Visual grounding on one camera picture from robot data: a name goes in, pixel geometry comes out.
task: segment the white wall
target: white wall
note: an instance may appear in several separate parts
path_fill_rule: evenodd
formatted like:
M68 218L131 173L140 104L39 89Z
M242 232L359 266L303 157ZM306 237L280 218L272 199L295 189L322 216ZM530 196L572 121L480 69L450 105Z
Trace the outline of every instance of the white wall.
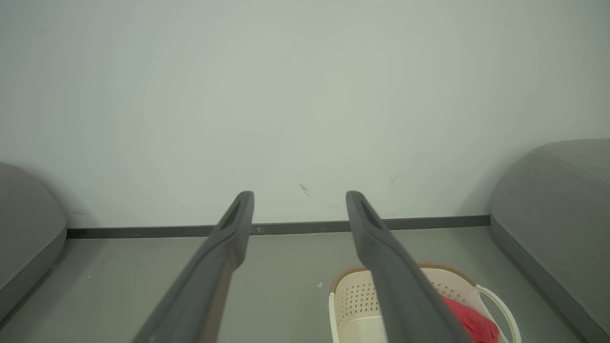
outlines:
M485 214L543 143L610 137L607 0L0 0L0 160L70 227ZM307 188L309 196L301 189Z

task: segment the laundry basket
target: laundry basket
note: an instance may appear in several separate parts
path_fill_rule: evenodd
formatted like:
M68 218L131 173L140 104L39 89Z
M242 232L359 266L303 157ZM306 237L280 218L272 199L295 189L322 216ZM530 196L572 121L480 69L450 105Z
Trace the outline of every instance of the laundry basket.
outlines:
M512 343L521 343L517 322L504 302L492 291L450 268L438 265L420 267L440 295L463 303L496 323L481 300L481 294L488 296L504 314ZM387 343L373 277L367 269L353 268L335 279L328 298L328 309L333 343ZM509 343L502 331L498 342Z

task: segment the gray fabric upholstery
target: gray fabric upholstery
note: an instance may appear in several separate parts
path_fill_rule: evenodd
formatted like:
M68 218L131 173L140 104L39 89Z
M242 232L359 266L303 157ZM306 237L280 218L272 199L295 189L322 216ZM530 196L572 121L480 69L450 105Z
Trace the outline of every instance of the gray fabric upholstery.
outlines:
M503 176L490 210L497 242L566 318L588 341L610 342L610 139L533 150Z
M66 216L38 180L0 163L0 320L57 258Z

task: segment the basket handle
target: basket handle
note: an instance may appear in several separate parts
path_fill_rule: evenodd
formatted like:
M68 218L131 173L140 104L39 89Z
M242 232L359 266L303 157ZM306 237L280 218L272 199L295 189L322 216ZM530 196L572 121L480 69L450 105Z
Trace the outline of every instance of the basket handle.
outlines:
M502 315L504 315L504 318L506 318L508 327L511 329L512 343L521 343L521 333L519 332L519 327L517 326L517 321L515 320L515 317L513 317L511 310L508 309L508 307L502 301L502 299L500 299L500 297L497 296L492 291L488 290L485 287L482 287L479 284L475 286L475 289L477 291L479 291L479 293L485 294L487 297L489 297L493 301L493 303L496 304L496 306L500 309L500 311L502 312ZM490 318L492 318L491 314L489 313L489 311L487 310L485 305L483 305L483 308L485 308L485 312L487 313L487 315ZM506 336L504 335L502 330L500 330L500 334L502 335L502 338L504 339L504 341L508 342L508 339L506 339Z

